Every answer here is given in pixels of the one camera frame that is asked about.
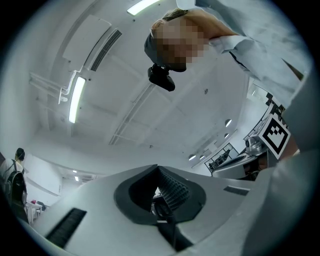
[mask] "person with dark hair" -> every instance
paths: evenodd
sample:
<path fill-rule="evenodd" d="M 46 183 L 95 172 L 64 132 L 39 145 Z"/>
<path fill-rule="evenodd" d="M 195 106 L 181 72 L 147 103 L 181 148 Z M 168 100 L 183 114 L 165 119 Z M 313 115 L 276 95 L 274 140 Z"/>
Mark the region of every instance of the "person with dark hair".
<path fill-rule="evenodd" d="M 229 53 L 287 108 L 313 60 L 296 28 L 266 0 L 176 0 L 150 29 L 144 51 L 154 64 L 184 72 L 206 49 Z"/>
<path fill-rule="evenodd" d="M 23 150 L 23 148 L 19 147 L 15 152 L 15 157 L 13 159 L 6 159 L 3 161 L 1 167 L 0 167 L 0 182 L 1 187 L 4 190 L 4 185 L 6 184 L 10 174 L 13 171 L 22 172 L 22 174 L 25 174 L 25 170 L 22 166 L 22 162 L 25 159 L 26 153 Z"/>

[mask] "air vent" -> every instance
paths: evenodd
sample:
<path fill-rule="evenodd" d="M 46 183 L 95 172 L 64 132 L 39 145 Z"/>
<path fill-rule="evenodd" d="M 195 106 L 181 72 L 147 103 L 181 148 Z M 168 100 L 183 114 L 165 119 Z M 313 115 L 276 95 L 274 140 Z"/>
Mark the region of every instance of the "air vent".
<path fill-rule="evenodd" d="M 100 51 L 100 53 L 96 57 L 93 65 L 91 67 L 92 71 L 97 71 L 97 68 L 99 67 L 100 63 L 104 59 L 105 55 L 107 54 L 107 52 L 115 44 L 115 42 L 118 40 L 118 38 L 121 35 L 122 35 L 122 33 L 117 29 L 113 32 L 113 34 L 109 37 L 108 41 L 105 43 L 105 45 L 103 46 L 102 50 Z"/>

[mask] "ceiling light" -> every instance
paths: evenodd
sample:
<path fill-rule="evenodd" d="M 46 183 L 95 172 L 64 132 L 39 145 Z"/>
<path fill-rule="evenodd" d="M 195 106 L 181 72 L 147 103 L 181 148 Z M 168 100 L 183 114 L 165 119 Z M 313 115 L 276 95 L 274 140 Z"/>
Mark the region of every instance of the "ceiling light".
<path fill-rule="evenodd" d="M 231 119 L 227 119 L 225 120 L 224 124 L 225 124 L 225 127 L 228 127 L 230 124 L 231 124 L 232 120 Z"/>
<path fill-rule="evenodd" d="M 80 76 L 77 78 L 75 82 L 75 86 L 74 86 L 74 90 L 71 98 L 70 112 L 69 112 L 69 121 L 71 123 L 76 122 L 78 104 L 79 104 L 81 92 L 82 92 L 82 89 L 84 88 L 85 82 L 86 82 L 86 79 Z"/>
<path fill-rule="evenodd" d="M 127 12 L 131 15 L 136 15 L 137 13 L 141 12 L 143 9 L 147 8 L 148 6 L 158 2 L 160 0 L 142 0 L 136 3 L 134 6 L 129 8 Z"/>
<path fill-rule="evenodd" d="M 189 161 L 191 161 L 192 159 L 194 159 L 196 157 L 196 155 L 195 154 L 191 154 L 191 155 L 189 155 Z"/>

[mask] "white shirt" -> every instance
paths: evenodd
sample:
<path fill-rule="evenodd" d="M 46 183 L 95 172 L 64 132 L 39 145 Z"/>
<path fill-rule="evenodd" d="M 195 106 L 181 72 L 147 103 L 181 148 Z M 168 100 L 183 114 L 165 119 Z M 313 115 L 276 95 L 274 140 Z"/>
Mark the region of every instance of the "white shirt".
<path fill-rule="evenodd" d="M 201 8 L 238 35 L 210 40 L 215 50 L 231 52 L 239 67 L 287 108 L 300 81 L 284 60 L 303 75 L 313 65 L 295 27 L 266 0 L 176 0 L 183 10 Z"/>
<path fill-rule="evenodd" d="M 1 176 L 1 180 L 4 182 L 4 184 L 7 182 L 10 174 L 15 170 L 15 166 L 13 165 L 13 163 L 14 162 L 12 161 L 12 159 L 6 159 L 1 164 L 0 176 Z M 15 164 L 16 164 L 17 172 L 22 172 L 22 170 L 24 169 L 23 166 L 18 162 L 15 162 Z"/>

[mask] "white ceiling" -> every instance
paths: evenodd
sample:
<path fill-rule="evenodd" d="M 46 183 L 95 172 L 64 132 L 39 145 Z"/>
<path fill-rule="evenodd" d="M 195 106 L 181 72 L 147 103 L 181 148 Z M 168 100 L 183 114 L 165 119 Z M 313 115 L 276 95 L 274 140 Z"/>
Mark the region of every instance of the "white ceiling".
<path fill-rule="evenodd" d="M 176 1 L 161 0 L 160 5 L 132 17 L 127 9 L 136 2 L 96 1 L 82 14 L 79 22 L 92 14 L 110 22 L 123 35 L 96 72 L 82 69 L 81 76 L 87 82 L 75 124 L 68 121 L 71 94 L 67 102 L 58 105 L 55 98 L 39 91 L 42 127 L 106 145 L 152 145 L 165 151 L 184 152 L 186 158 L 202 153 L 213 140 L 217 140 L 218 147 L 225 142 L 224 134 L 237 128 L 248 77 L 229 54 L 217 55 L 210 50 L 186 72 L 170 73 L 174 91 L 150 84 L 147 69 L 152 62 L 144 53 L 144 41 L 153 22 L 176 8 Z M 62 53 L 71 35 L 60 45 L 50 77 L 64 85 L 69 83 L 71 73 Z M 233 120 L 228 128 L 226 119 Z"/>

